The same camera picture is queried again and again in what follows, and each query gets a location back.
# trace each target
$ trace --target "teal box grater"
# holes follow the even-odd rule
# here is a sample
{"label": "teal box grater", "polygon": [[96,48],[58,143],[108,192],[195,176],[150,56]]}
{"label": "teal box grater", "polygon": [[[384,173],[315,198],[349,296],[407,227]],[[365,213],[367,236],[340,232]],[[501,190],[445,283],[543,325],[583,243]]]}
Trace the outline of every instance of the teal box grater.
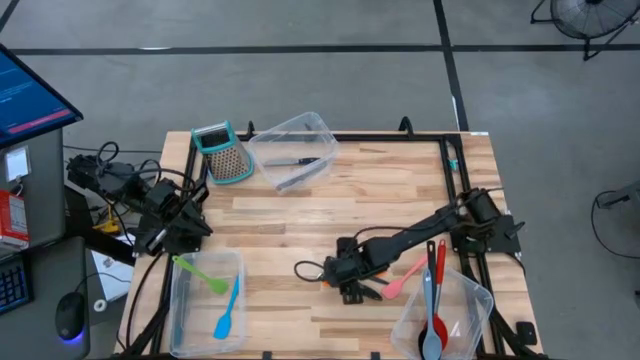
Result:
{"label": "teal box grater", "polygon": [[253,160],[228,121],[191,129],[191,136],[215,184],[232,184],[253,173]]}

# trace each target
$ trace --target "concrete floor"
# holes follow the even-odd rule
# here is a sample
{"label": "concrete floor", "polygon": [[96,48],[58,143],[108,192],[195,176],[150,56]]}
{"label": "concrete floor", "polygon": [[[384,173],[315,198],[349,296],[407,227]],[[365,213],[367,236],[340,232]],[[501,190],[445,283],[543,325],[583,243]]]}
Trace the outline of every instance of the concrete floor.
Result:
{"label": "concrete floor", "polygon": [[[530,25],[536,0],[446,0],[454,45],[579,44]],[[0,0],[0,11],[9,0]],[[9,48],[352,43],[439,44],[429,0],[21,0]],[[616,43],[640,43],[632,26]],[[541,341],[550,356],[632,359],[640,348],[640,263],[595,241],[595,194],[640,179],[640,51],[454,53],[470,130],[489,131],[521,236]],[[228,119],[267,129],[304,111],[330,128],[454,130],[441,52],[367,54],[24,56],[81,109],[73,145],[160,149],[168,130]],[[139,162],[147,156],[123,159]],[[640,255],[637,210],[598,212],[603,239]],[[117,311],[96,326],[106,356]]]}

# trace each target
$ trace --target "cardboard box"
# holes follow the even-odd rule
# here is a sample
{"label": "cardboard box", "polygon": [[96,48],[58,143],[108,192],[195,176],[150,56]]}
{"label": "cardboard box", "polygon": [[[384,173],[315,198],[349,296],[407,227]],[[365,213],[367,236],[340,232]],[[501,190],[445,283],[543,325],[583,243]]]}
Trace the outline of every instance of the cardboard box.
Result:
{"label": "cardboard box", "polygon": [[0,190],[0,248],[14,251],[29,247],[29,231],[24,200]]}

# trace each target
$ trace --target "computer monitor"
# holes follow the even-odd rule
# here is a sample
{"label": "computer monitor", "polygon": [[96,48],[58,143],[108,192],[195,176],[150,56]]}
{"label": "computer monitor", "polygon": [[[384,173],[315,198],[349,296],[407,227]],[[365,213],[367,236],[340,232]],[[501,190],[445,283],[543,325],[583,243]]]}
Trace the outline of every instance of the computer monitor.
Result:
{"label": "computer monitor", "polygon": [[82,119],[78,109],[0,44],[0,148]]}

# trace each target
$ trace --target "wooden table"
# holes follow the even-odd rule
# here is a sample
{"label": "wooden table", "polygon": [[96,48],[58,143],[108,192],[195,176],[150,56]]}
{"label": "wooden table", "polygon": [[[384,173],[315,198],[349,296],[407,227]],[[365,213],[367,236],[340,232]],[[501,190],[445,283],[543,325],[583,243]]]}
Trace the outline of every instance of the wooden table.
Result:
{"label": "wooden table", "polygon": [[[471,133],[461,136],[471,185],[500,187],[489,137]],[[188,132],[168,133],[162,166],[183,171],[189,142]],[[459,177],[455,178],[456,189],[461,191]],[[260,358],[263,351],[272,351],[275,359],[368,359],[371,352],[380,352],[383,359],[402,357],[392,347],[389,335],[409,294],[419,286],[419,278],[412,277],[397,299],[366,300],[365,304],[346,306],[337,289],[300,281],[292,269],[299,260],[322,263],[325,256],[335,253],[339,236],[353,235],[372,225],[409,226],[446,204],[448,196],[436,143],[342,142],[327,177],[285,196],[278,196],[257,171],[238,184],[210,183],[209,190],[203,212],[214,234],[203,240],[201,251],[236,249],[244,257],[247,272],[248,339],[242,351],[217,358]],[[492,192],[492,197],[499,207],[506,208],[501,191]],[[392,233],[372,231],[360,241]],[[438,238],[447,239],[449,244],[447,266],[459,268],[448,235]],[[402,276],[424,253],[423,246],[405,252],[386,278]],[[133,293],[151,260],[145,256],[136,262],[120,326],[121,338],[125,336]],[[502,254],[488,254],[487,261],[496,306],[507,322],[514,329],[517,321],[535,324],[518,264]],[[151,271],[141,293],[133,318],[133,338],[157,308],[165,263],[166,256]],[[168,328],[165,326],[161,352],[169,351]],[[484,339],[487,351],[492,352],[488,330]],[[533,349],[542,351],[540,345]]]}

